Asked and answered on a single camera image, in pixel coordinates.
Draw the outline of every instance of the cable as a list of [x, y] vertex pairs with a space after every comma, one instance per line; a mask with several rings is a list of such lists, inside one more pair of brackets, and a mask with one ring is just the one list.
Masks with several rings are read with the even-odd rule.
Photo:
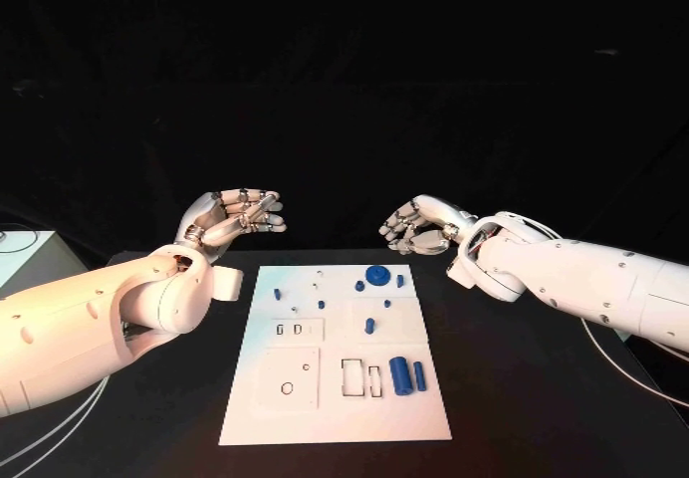
[[[103, 378], [103, 383], [107, 383], [107, 377]], [[54, 451], [54, 449], [61, 445], [64, 440], [69, 438], [69, 435], [79, 428], [79, 425], [82, 424], [82, 421], [84, 420], [86, 416], [89, 416], [90, 410], [93, 409], [93, 406], [97, 403], [97, 399], [100, 398], [100, 394], [103, 393], [103, 390], [105, 390], [105, 385], [102, 386], [100, 390], [97, 391], [97, 395], [93, 398], [93, 402], [90, 403], [90, 406], [89, 406], [86, 412], [83, 413], [82, 417], [79, 418], [79, 421], [76, 422], [71, 429], [67, 431], [67, 434], [61, 437], [60, 441], [53, 445], [53, 447], [45, 451], [45, 453], [43, 453], [43, 455], [40, 455], [40, 458], [11, 478], [18, 478], [43, 461], [43, 459], [47, 457], [47, 455], [50, 455], [50, 453]]]
[[107, 377], [105, 377], [100, 380], [100, 383], [97, 384], [93, 392], [90, 393], [90, 396], [86, 398], [86, 400], [80, 404], [79, 408], [71, 412], [71, 414], [67, 416], [67, 418], [64, 418], [61, 423], [28, 446], [25, 446], [20, 451], [17, 451], [2, 461], [0, 461], [0, 467], [2, 467], [9, 461], [12, 461], [15, 458], [18, 458], [28, 450], [31, 450], [40, 443], [43, 443], [43, 441], [45, 441], [47, 438], [50, 438], [50, 436], [54, 435], [54, 433], [61, 429], [61, 427], [71, 421], [71, 419], [79, 414], [79, 412], [83, 410], [83, 408], [86, 407], [89, 402], [93, 401], [93, 403], [94, 403], [97, 401], [97, 397], [100, 396], [100, 393], [103, 392], [106, 384], [107, 384]]
[[648, 341], [652, 345], [655, 345], [657, 347], [660, 347], [665, 352], [670, 352], [678, 359], [683, 359], [684, 361], [689, 361], [689, 357], [683, 356], [681, 354], [678, 354], [678, 352], [674, 352], [668, 347], [662, 346], [661, 344], [658, 344], [657, 342], [652, 342], [652, 341]]
[[[517, 214], [508, 213], [514, 217], [517, 217], [521, 221], [530, 222], [536, 227], [540, 228], [541, 232], [546, 233], [546, 235], [551, 236], [551, 239], [560, 239], [562, 236], [551, 230], [549, 227], [543, 226], [538, 222], [533, 221], [527, 217], [518, 216]], [[609, 355], [605, 353], [605, 350], [602, 349], [602, 346], [598, 343], [598, 340], [592, 336], [590, 329], [587, 328], [587, 323], [585, 322], [585, 318], [579, 317], [580, 319], [580, 324], [583, 325], [585, 332], [587, 333], [587, 338], [590, 339], [592, 344], [595, 345], [595, 348], [598, 349], [600, 355], [605, 357], [606, 361], [611, 363], [611, 365], [616, 368], [616, 371], [647, 391], [649, 391], [654, 395], [661, 396], [665, 400], [670, 400], [671, 402], [677, 403], [681, 406], [685, 406], [689, 408], [689, 403], [684, 401], [678, 400], [677, 398], [671, 397], [670, 395], [665, 395], [662, 392], [657, 391], [654, 388], [651, 388], [648, 385], [641, 383], [621, 368], [621, 366], [616, 364], [616, 362], [612, 360]], [[683, 360], [689, 361], [689, 358], [677, 354], [671, 349], [665, 348], [661, 344], [654, 343], [649, 341], [655, 346], [658, 346], [661, 349], [665, 349], [673, 355], [678, 356]]]
[[33, 232], [33, 241], [27, 246], [21, 247], [20, 249], [14, 249], [12, 251], [0, 251], [0, 254], [12, 254], [14, 252], [25, 251], [25, 249], [28, 249], [35, 244], [35, 242], [38, 242], [38, 231], [35, 231], [35, 229], [31, 229], [28, 226], [24, 226], [18, 222], [0, 223], [0, 227], [4, 226], [18, 226], [22, 227], [28, 232]]
[[598, 343], [598, 340], [595, 339], [595, 337], [592, 336], [592, 333], [590, 333], [590, 329], [587, 328], [587, 323], [585, 322], [585, 319], [580, 319], [580, 323], [583, 324], [583, 328], [585, 328], [585, 331], [587, 333], [587, 336], [590, 338], [590, 341], [592, 341], [592, 344], [595, 345], [595, 347], [598, 348], [598, 351], [599, 353], [602, 354], [602, 356], [606, 358], [606, 361], [612, 364], [612, 366], [616, 368], [616, 370], [619, 371], [619, 373], [641, 387], [641, 388], [645, 388], [647, 391], [649, 391], [654, 395], [657, 396], [661, 396], [665, 400], [670, 400], [673, 401], [674, 403], [677, 403], [678, 405], [681, 406], [685, 406], [689, 408], [689, 403], [683, 402], [681, 400], [678, 400], [677, 398], [673, 398], [670, 395], [665, 395], [664, 393], [661, 393], [660, 391], [657, 391], [655, 389], [652, 389], [648, 385], [645, 385], [644, 383], [641, 383], [621, 368], [621, 366], [616, 364], [616, 362], [609, 358], [609, 355], [605, 353], [605, 351], [602, 350], [602, 347], [599, 346], [599, 343]]

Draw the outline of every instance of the black table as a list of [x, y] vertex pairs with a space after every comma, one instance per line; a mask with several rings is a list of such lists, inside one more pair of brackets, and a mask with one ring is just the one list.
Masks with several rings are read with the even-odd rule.
[[[125, 252], [112, 263], [142, 255]], [[193, 333], [112, 376], [77, 432], [24, 476], [684, 475], [684, 423], [611, 368], [577, 319], [531, 296], [507, 304], [466, 291], [445, 276], [451, 259], [387, 250], [227, 252], [218, 264], [244, 273], [239, 301], [213, 302]], [[217, 446], [257, 266], [394, 263], [412, 267], [452, 441]], [[613, 331], [593, 333], [648, 380]], [[61, 421], [87, 393], [0, 421], [1, 457]], [[27, 455], [0, 476], [40, 453]]]

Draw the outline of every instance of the black curtain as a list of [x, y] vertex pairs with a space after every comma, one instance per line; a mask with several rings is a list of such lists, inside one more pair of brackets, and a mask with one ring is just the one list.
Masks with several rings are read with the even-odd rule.
[[383, 247], [429, 193], [689, 262], [681, 25], [580, 45], [511, 19], [185, 3], [7, 7], [1, 218], [99, 265], [168, 243], [205, 191], [282, 194], [288, 232], [237, 249]]

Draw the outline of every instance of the robotic hand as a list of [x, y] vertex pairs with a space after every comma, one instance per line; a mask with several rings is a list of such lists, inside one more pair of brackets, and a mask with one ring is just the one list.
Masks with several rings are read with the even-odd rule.
[[190, 332], [210, 299], [233, 301], [240, 271], [210, 267], [237, 235], [282, 232], [278, 194], [204, 194], [174, 244], [0, 300], [0, 417], [70, 395]]
[[[442, 229], [417, 234], [430, 224]], [[478, 219], [427, 195], [394, 211], [378, 232], [402, 254], [439, 254], [456, 242], [448, 276], [468, 289], [508, 302], [528, 289], [550, 307], [689, 352], [689, 267], [562, 239], [508, 212]]]

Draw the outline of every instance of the small blue piece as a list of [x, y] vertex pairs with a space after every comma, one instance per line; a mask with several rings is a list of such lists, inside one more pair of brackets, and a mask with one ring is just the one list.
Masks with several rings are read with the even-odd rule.
[[383, 266], [370, 266], [365, 269], [365, 280], [371, 286], [384, 286], [390, 282], [390, 271]]
[[373, 319], [365, 319], [365, 334], [370, 336], [373, 334], [373, 328], [376, 327], [376, 321]]
[[413, 392], [412, 378], [409, 376], [409, 366], [403, 357], [390, 358], [391, 383], [394, 385], [394, 393], [407, 395]]
[[423, 377], [423, 368], [420, 367], [420, 362], [413, 362], [413, 375], [416, 376], [416, 390], [426, 391], [426, 379]]

